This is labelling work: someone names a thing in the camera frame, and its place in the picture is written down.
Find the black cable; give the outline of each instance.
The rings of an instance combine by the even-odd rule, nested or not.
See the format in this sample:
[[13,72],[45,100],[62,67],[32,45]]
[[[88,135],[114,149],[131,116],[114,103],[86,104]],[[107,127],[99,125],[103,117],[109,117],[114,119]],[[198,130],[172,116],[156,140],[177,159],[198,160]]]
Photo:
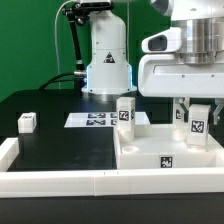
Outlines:
[[66,76],[74,76],[74,75],[75,75],[74,72],[62,73],[60,75],[54,76],[53,78],[49,79],[47,82],[55,81],[57,79],[60,79],[60,78],[66,77]]
[[47,86],[49,86],[52,83],[59,83],[59,82],[74,82],[75,79],[62,79],[62,80],[54,80],[54,81],[48,81],[42,86],[40,86],[39,90],[45,90]]

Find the cable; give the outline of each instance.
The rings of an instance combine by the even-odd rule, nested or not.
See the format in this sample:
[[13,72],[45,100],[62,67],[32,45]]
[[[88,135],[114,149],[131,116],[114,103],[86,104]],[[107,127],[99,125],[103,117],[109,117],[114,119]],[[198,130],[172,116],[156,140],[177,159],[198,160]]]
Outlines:
[[127,59],[128,63],[130,61],[130,51],[129,51],[129,37],[130,37],[130,3],[127,3]]
[[58,9],[56,17],[55,17],[55,24],[54,24],[54,39],[55,39],[55,50],[56,50],[56,57],[57,57],[57,69],[58,74],[61,73],[61,64],[60,64],[60,56],[59,56],[59,48],[58,48],[58,17],[63,9],[63,7],[69,3],[77,2],[76,0],[70,0],[61,5],[61,7]]
[[72,79],[72,80],[83,80],[86,77],[86,73],[83,73],[83,72],[67,72],[67,73],[63,73],[63,74],[57,75],[57,76],[49,79],[43,85],[41,85],[39,87],[39,90],[44,90],[51,83],[64,82],[66,79],[64,79],[64,80],[63,79],[62,80],[58,80],[58,79],[61,79],[63,77],[67,77],[67,76],[74,76],[74,79]]
[[49,86],[52,83],[59,83],[59,82],[74,82],[75,79],[63,79],[63,80],[55,80],[55,81],[49,81],[46,82],[44,85],[42,85],[39,90],[44,90],[47,86]]

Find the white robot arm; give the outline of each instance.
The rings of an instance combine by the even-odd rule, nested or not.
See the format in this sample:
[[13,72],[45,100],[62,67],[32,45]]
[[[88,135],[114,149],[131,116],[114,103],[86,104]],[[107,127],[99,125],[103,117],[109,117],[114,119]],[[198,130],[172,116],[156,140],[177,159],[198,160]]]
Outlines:
[[79,0],[72,11],[78,25],[91,23],[92,61],[87,67],[85,97],[115,100],[121,95],[135,95],[132,69],[126,59],[126,27],[110,10],[110,0]]
[[172,27],[142,43],[139,90],[144,96],[224,98],[222,0],[151,0]]

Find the small white block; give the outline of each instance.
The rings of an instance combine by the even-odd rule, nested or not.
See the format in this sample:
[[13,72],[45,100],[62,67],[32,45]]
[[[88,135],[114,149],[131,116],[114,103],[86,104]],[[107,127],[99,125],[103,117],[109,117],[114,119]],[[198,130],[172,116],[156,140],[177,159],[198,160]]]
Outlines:
[[19,154],[17,138],[8,138],[0,146],[0,172],[6,172]]
[[135,129],[135,98],[119,98],[117,100],[117,116],[117,130],[121,141],[133,141]]
[[206,146],[208,138],[208,117],[211,106],[192,105],[189,109],[189,130],[187,144]]
[[36,125],[36,113],[23,113],[18,120],[19,133],[33,133]]

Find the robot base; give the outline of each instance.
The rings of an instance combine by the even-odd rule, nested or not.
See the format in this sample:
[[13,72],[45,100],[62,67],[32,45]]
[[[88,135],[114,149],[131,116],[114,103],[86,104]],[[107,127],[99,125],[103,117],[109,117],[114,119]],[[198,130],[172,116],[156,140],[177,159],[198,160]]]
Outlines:
[[137,88],[136,87],[132,87],[131,89],[129,89],[127,92],[121,92],[121,93],[92,93],[89,92],[86,87],[84,87],[82,89],[82,96],[84,98],[87,99],[92,99],[92,100],[98,100],[98,101],[116,101],[118,98],[122,97],[122,96],[126,96],[126,97],[135,97],[137,95]]

